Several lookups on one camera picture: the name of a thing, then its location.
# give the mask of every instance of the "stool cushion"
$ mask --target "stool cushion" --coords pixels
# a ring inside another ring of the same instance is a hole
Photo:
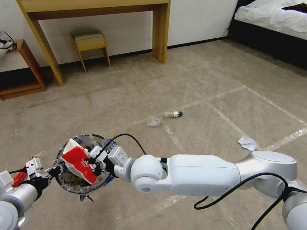
[[[77,41],[104,36],[103,33],[101,33],[101,31],[97,29],[77,30],[77,31],[73,31],[71,35]]]

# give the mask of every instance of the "wooden desk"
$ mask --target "wooden desk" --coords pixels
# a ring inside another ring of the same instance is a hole
[[[59,64],[39,20],[103,14],[153,11],[153,56],[166,63],[170,0],[16,0],[38,41],[59,85],[63,85]]]

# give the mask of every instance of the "beige carpet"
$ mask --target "beige carpet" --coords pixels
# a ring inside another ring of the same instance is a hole
[[[0,102],[1,170],[39,156],[45,167],[70,137],[96,133],[134,135],[148,154],[212,154],[236,161],[249,151],[246,134],[262,149],[298,160],[307,184],[307,72],[231,41],[168,50],[163,65],[151,54],[63,68],[64,86]],[[165,111],[183,117],[163,119]],[[146,125],[157,116],[161,127]],[[117,141],[128,155],[142,154],[128,137]],[[139,194],[114,180],[91,195],[94,203],[61,189],[56,181],[34,204],[31,229],[250,229],[273,202],[255,189],[238,190],[220,204],[193,209],[199,197]],[[285,230],[281,205],[258,229]]]

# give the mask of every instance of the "white bedsheet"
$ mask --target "white bedsheet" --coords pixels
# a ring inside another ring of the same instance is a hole
[[[256,0],[242,6],[235,19],[307,40],[307,13],[282,10],[307,0]]]

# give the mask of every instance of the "wooden stool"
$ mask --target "wooden stool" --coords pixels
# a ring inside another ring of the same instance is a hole
[[[78,30],[71,33],[74,38],[74,43],[82,63],[84,72],[86,72],[86,68],[81,56],[82,51],[86,50],[94,50],[102,48],[103,55],[106,58],[108,66],[111,66],[109,53],[106,48],[106,39],[103,33],[99,30],[91,29],[91,30]]]

